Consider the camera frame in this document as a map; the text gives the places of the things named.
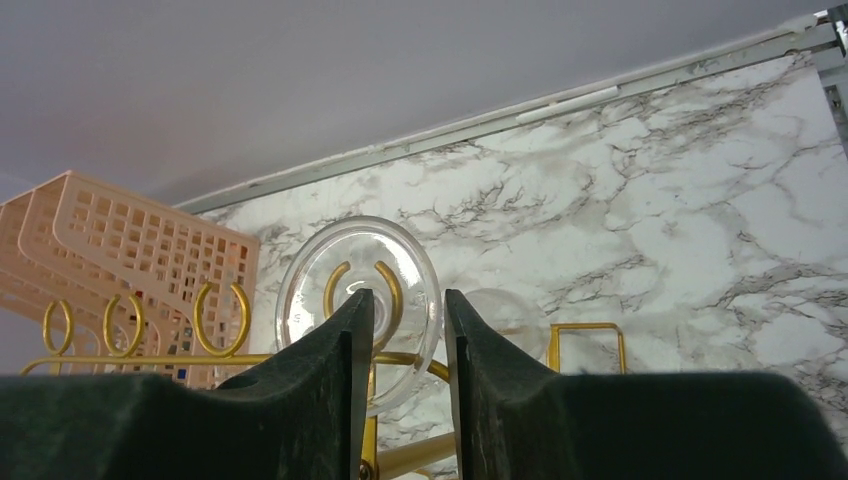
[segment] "metal trim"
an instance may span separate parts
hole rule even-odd
[[[191,214],[203,213],[452,143],[509,130],[520,125],[517,116],[521,113],[536,110],[554,102],[581,97],[615,85],[620,88],[617,99],[622,99],[708,75],[762,63],[790,53],[818,52],[830,48],[838,48],[838,41],[832,26],[828,23],[809,28],[801,33],[793,33],[788,27],[782,27],[708,52],[675,59],[614,79],[548,95],[382,145],[372,145],[333,155],[188,200],[177,204],[176,207]],[[587,104],[583,105],[582,108],[592,108],[602,103]]]

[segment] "gold metal frame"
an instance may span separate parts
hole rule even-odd
[[[624,332],[621,327],[612,322],[601,323],[554,323],[551,325],[551,341],[548,344],[548,367],[560,371],[559,342],[563,330],[614,330],[618,337],[618,368],[619,373],[627,373],[627,354],[624,348]]]
[[[397,280],[397,277],[394,275],[394,272],[392,272],[391,269],[382,262],[378,262],[375,265],[375,268],[386,280],[386,283],[389,285],[389,289],[392,293],[392,313],[390,317],[391,325],[389,327],[389,331],[387,331],[387,334],[385,335],[385,341],[387,342],[388,338],[391,338],[391,335],[397,329],[397,325],[401,320],[401,316],[403,314],[403,296],[399,282]],[[327,314],[327,312],[332,314],[332,312],[334,311],[332,299],[333,291],[335,290],[336,285],[338,284],[342,275],[344,275],[348,270],[350,270],[350,264],[348,262],[344,262],[343,264],[339,265],[339,267],[337,267],[333,274],[330,276],[327,282],[327,288],[325,289],[324,295],[325,314]],[[112,325],[114,324],[112,317],[114,314],[114,310],[118,304],[118,301],[120,300],[120,297],[116,296],[107,305],[103,318],[104,339],[106,340],[107,346],[111,346],[111,348],[109,348],[109,352],[113,356],[63,356],[71,344],[71,338],[73,336],[74,331],[74,316],[72,308],[66,300],[53,301],[47,306],[47,309],[44,312],[45,314],[42,325],[42,337],[44,340],[44,345],[48,353],[50,353],[50,356],[38,358],[30,362],[23,368],[21,374],[26,375],[27,373],[31,372],[32,369],[36,366],[43,364],[48,364],[53,367],[59,367],[56,368],[55,371],[53,368],[51,368],[51,373],[59,373],[59,369],[61,368],[61,366],[66,363],[144,366],[250,366],[261,363],[270,358],[272,355],[235,355],[235,352],[244,344],[245,340],[247,339],[247,335],[251,325],[251,309],[247,300],[247,295],[245,295],[244,290],[241,288],[241,286],[234,283],[230,286],[230,288],[233,290],[238,299],[239,307],[241,309],[242,322],[236,339],[228,348],[218,349],[214,347],[211,342],[209,342],[205,332],[202,329],[201,319],[203,317],[203,303],[206,296],[212,289],[212,284],[207,283],[203,285],[199,294],[195,298],[193,311],[194,318],[192,321],[192,325],[194,327],[194,331],[197,332],[197,339],[200,345],[209,354],[209,356],[133,356],[141,342],[144,330],[143,305],[134,296],[130,296],[129,299],[136,310],[136,332],[129,347],[127,347],[126,350],[121,351],[117,347],[115,347],[114,339],[112,337]],[[56,307],[62,308],[66,319],[65,337],[62,341],[62,345],[59,348],[56,348],[50,335],[52,328],[51,319]],[[615,323],[560,323],[551,325],[551,339],[548,348],[548,366],[555,371],[560,370],[560,333],[562,331],[602,329],[610,329],[616,332],[618,336],[619,368],[621,373],[626,373],[627,358],[625,353],[624,333],[622,332],[621,328]],[[412,365],[419,361],[419,356],[414,353],[383,352],[377,350],[376,347],[377,345],[375,345],[376,353],[373,359],[374,364]],[[450,381],[450,371],[447,365],[443,363],[433,360],[427,367],[427,371],[444,382]],[[375,385],[376,371],[372,366],[371,371],[369,373],[369,396],[373,396],[375,394]],[[377,480],[383,478],[384,480],[387,480],[391,478],[396,478],[406,473],[413,472],[420,475],[424,475],[427,478],[432,478],[432,476],[428,472],[422,470],[422,467],[425,467],[439,460],[448,458],[455,452],[456,444],[454,434],[448,433],[378,453],[377,417],[369,417],[366,419],[365,430],[363,432],[363,446],[361,457],[362,462],[359,473],[360,479]]]

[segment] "transparent glass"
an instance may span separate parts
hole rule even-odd
[[[495,288],[474,290],[466,293],[465,298],[492,329],[536,360],[543,359],[550,324],[538,305]]]
[[[415,353],[409,366],[377,365],[373,416],[403,403],[426,373],[442,332],[442,298],[424,248],[399,225],[350,217],[316,233],[295,255],[277,296],[277,347],[323,323],[360,288],[374,292],[374,353]]]

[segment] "clear glass lid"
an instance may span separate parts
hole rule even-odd
[[[442,299],[423,247],[388,220],[350,217],[316,233],[295,255],[277,297],[277,346],[323,323],[360,288],[374,292],[374,354],[413,353],[408,366],[377,365],[373,416],[403,403],[433,358]]]

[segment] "white marble backsplash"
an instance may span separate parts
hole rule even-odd
[[[443,290],[510,290],[548,323],[618,323],[632,372],[793,378],[848,441],[848,160],[806,56],[207,214],[262,241],[253,352],[274,346],[294,253],[352,214],[412,232]],[[617,368],[612,334],[562,344],[564,370]],[[381,447],[452,430],[446,386],[419,390],[381,417]]]

